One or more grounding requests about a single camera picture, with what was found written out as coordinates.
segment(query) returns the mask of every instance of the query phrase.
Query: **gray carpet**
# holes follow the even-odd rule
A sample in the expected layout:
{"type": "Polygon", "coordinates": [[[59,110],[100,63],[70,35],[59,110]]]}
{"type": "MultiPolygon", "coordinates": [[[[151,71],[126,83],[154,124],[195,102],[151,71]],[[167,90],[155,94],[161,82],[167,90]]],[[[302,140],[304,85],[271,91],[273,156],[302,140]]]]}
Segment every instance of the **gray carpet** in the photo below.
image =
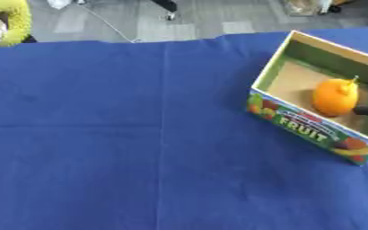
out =
{"type": "MultiPolygon", "coordinates": [[[[148,0],[89,0],[85,7],[104,17],[131,40],[193,40],[227,33],[330,29],[368,25],[368,0],[343,6],[342,13],[290,17],[281,0],[177,0],[180,16],[166,22],[162,8],[148,0]]],[[[126,42],[77,4],[63,10],[46,0],[30,0],[33,35],[39,41],[104,40],[126,42]]]]}

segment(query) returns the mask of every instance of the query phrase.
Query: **table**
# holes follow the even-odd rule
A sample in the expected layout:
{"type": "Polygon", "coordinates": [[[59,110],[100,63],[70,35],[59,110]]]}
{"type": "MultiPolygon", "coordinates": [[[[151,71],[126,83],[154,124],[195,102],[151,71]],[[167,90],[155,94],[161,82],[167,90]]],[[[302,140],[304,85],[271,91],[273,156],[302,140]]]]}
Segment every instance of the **table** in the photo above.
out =
{"type": "Polygon", "coordinates": [[[368,230],[368,164],[244,110],[285,35],[0,49],[0,229],[368,230]]]}

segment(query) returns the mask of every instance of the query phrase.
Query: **cardboard box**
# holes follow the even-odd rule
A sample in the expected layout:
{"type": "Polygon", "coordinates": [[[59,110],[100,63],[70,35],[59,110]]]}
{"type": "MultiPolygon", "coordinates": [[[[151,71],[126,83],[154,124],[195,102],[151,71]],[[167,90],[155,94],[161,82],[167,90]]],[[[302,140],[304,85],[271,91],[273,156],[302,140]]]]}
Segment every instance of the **cardboard box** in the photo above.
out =
{"type": "Polygon", "coordinates": [[[251,86],[249,111],[342,155],[368,161],[368,117],[327,118],[311,106],[312,91],[328,78],[360,76],[359,105],[368,106],[368,54],[292,31],[251,86]]]}

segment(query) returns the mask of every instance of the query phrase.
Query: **orange fruit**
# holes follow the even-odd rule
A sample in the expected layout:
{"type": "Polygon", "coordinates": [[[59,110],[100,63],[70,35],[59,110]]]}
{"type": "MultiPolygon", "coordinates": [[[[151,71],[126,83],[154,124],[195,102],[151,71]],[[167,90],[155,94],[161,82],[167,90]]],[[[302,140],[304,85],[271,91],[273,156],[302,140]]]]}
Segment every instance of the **orange fruit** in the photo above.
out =
{"type": "Polygon", "coordinates": [[[312,96],[315,109],[328,117],[350,112],[358,100],[356,79],[329,79],[320,83],[312,96]]]}

